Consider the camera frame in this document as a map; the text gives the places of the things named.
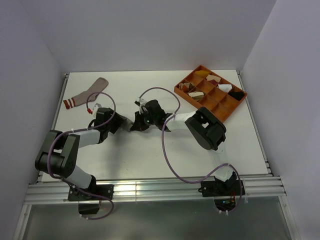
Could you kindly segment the grey sock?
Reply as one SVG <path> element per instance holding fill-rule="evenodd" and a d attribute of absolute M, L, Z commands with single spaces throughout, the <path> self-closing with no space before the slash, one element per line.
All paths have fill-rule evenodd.
<path fill-rule="evenodd" d="M 124 129 L 127 131 L 127 132 L 130 132 L 131 131 L 131 128 L 132 126 L 134 125 L 134 123 L 130 120 L 127 120 L 124 124 Z"/>

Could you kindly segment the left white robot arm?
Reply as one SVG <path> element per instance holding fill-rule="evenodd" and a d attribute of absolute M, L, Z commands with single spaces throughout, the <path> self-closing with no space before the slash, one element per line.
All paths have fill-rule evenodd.
<path fill-rule="evenodd" d="M 132 126 L 133 122 L 128 118 L 111 108 L 100 107 L 95 119 L 81 131 L 70 130 L 65 133 L 50 130 L 35 159 L 35 168 L 75 185 L 80 188 L 82 197 L 91 200 L 98 193 L 96 178 L 77 166 L 79 149 L 101 144 L 109 133 L 115 134 L 119 129 L 129 131 Z"/>

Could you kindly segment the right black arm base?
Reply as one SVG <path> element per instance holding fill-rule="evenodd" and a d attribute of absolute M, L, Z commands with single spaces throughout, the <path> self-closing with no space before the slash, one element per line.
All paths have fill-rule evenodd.
<path fill-rule="evenodd" d="M 202 181 L 198 192 L 201 193 L 202 197 L 225 197 L 214 201 L 216 208 L 219 211 L 231 211 L 236 205 L 236 197 L 245 194 L 245 188 L 242 180 L 230 178 L 226 181 L 221 181 L 216 177 L 214 180 Z"/>

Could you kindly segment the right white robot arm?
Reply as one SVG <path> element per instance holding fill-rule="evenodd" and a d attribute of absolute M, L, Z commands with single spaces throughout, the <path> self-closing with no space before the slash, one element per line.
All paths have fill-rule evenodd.
<path fill-rule="evenodd" d="M 165 112 L 155 99 L 136 101 L 135 104 L 139 106 L 139 110 L 134 113 L 135 119 L 129 125 L 129 130 L 143 132 L 150 126 L 156 126 L 161 130 L 162 152 L 175 177 L 187 184 L 198 184 L 210 176 L 214 176 L 214 179 L 218 181 L 216 189 L 220 194 L 227 195 L 233 190 L 232 180 L 236 180 L 239 174 L 234 166 L 222 158 L 226 154 L 224 142 L 227 129 L 207 108 L 200 107 L 196 111 L 178 114 L 176 111 L 173 113 Z M 217 167 L 199 180 L 190 181 L 182 178 L 169 162 L 165 149 L 165 133 L 177 130 L 188 130 L 203 149 L 215 153 Z"/>

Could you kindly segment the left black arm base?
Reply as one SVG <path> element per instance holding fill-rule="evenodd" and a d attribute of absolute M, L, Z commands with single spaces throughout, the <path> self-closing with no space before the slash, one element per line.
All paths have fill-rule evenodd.
<path fill-rule="evenodd" d="M 113 193 L 113 184 L 98 184 L 89 189 L 81 189 L 71 186 L 67 201 L 78 202 L 78 213 L 82 218 L 92 221 L 100 220 L 108 217 L 115 208 L 113 203 Z M 111 203 L 111 207 L 106 214 L 97 216 L 101 209 L 102 201 Z"/>

